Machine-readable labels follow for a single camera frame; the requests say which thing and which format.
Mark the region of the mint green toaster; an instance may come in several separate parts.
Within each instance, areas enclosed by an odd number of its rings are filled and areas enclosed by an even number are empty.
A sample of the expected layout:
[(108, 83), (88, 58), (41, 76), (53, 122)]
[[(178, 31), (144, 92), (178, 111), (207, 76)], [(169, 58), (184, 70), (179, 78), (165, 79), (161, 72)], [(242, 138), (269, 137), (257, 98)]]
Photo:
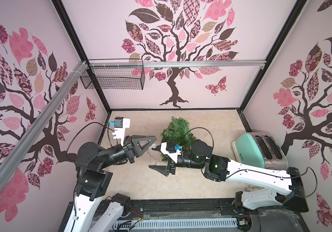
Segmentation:
[(232, 142), (236, 161), (269, 170), (287, 170), (288, 161), (277, 141), (267, 133), (247, 132)]

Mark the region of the left aluminium rail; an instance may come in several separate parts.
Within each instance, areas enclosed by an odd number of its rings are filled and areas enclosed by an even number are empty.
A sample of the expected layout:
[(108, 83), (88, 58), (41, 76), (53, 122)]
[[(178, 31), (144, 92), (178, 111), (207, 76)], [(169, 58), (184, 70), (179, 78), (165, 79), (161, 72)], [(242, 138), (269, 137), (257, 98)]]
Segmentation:
[(17, 142), (11, 153), (5, 158), (0, 165), (0, 191), (10, 180), (15, 170), (20, 165), (23, 158), (27, 155), (29, 149), (34, 144), (34, 141), (42, 133), (48, 121), (57, 111), (59, 105), (63, 102), (66, 95), (69, 93), (71, 87), (80, 78), (80, 76), (87, 69), (87, 62), (80, 61), (76, 67), (68, 75), (68, 79), (61, 85), (59, 91), (54, 94), (53, 98), (39, 114), (37, 119), (32, 123), (24, 136)]

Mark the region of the clear string lights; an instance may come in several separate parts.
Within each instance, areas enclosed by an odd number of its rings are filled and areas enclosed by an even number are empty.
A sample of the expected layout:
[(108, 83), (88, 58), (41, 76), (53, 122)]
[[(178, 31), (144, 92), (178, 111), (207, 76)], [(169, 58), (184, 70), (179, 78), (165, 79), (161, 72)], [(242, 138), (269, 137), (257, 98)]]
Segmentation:
[(157, 145), (155, 143), (153, 143), (146, 152), (146, 154), (148, 155), (148, 158), (149, 158), (148, 165), (153, 165), (153, 164), (162, 162), (159, 151), (154, 150), (154, 148), (156, 148), (156, 147), (157, 147)]

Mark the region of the aluminium rail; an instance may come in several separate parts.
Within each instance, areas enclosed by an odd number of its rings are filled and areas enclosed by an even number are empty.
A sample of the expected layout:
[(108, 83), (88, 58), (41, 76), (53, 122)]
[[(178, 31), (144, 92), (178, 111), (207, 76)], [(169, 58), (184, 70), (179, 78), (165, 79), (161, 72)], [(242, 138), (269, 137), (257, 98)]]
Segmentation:
[(167, 62), (90, 62), (90, 67), (98, 68), (195, 68), (195, 67), (264, 67), (265, 60), (231, 60), (231, 61), (167, 61)]
[(80, 76), (87, 69), (87, 62), (80, 61), (76, 67), (68, 75), (68, 79), (61, 85), (59, 91), (54, 94), (53, 98), (39, 114), (37, 119), (32, 123), (24, 136), (17, 142), (11, 153), (5, 158), (0, 165), (0, 191), (10, 180), (15, 170), (20, 165), (23, 158), (27, 155), (29, 149), (34, 144), (34, 141), (42, 133), (48, 121), (57, 111), (59, 105), (63, 102), (66, 95), (69, 93), (71, 87), (80, 78)]

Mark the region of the small green christmas tree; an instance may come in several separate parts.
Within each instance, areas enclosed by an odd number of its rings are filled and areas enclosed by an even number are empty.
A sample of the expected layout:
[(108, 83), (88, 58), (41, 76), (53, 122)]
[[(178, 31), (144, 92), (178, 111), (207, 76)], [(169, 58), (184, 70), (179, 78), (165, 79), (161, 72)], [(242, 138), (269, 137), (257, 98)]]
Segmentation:
[(182, 146), (182, 152), (185, 158), (190, 157), (190, 145), (196, 140), (196, 137), (191, 133), (190, 124), (183, 118), (171, 117), (171, 121), (166, 129), (161, 133), (161, 142), (175, 142), (176, 145)]

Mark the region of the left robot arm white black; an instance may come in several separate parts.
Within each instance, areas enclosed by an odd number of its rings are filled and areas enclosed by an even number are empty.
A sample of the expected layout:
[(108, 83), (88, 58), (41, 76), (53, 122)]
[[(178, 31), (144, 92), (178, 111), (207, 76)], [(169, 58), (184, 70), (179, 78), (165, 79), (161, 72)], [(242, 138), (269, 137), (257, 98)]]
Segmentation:
[(86, 142), (79, 148), (75, 166), (82, 173), (73, 192), (73, 204), (67, 208), (59, 227), (60, 232), (109, 232), (119, 218), (130, 213), (131, 198), (117, 193), (110, 197), (102, 216), (92, 223), (113, 176), (105, 168), (124, 160), (134, 163), (135, 158), (141, 157), (156, 141), (155, 136), (125, 136), (129, 123), (129, 119), (116, 119), (102, 125), (106, 129), (114, 127), (114, 139), (120, 140), (120, 144), (103, 148), (95, 142)]

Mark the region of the back aluminium rail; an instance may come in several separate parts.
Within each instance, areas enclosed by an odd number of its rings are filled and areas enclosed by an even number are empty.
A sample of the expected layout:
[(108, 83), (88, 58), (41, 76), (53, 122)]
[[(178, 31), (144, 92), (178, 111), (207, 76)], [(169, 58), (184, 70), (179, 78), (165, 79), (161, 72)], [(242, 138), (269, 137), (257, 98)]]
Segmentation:
[(167, 62), (90, 62), (90, 67), (98, 68), (195, 68), (195, 67), (264, 67), (265, 60), (231, 60), (231, 61), (167, 61)]

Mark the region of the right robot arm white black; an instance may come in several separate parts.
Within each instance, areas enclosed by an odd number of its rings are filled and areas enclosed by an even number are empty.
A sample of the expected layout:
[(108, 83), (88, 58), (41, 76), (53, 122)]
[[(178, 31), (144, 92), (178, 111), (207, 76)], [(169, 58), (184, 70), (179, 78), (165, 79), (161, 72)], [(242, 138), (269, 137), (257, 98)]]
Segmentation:
[(236, 212), (262, 207), (280, 206), (295, 212), (309, 211), (302, 173), (295, 167), (287, 170), (270, 170), (243, 164), (227, 157), (214, 155), (213, 146), (200, 139), (189, 145), (189, 156), (175, 142), (163, 142), (153, 146), (168, 158), (166, 166), (151, 165), (150, 169), (167, 177), (176, 173), (176, 168), (199, 169), (203, 176), (214, 182), (236, 181), (260, 187), (255, 191), (238, 191), (234, 199)]

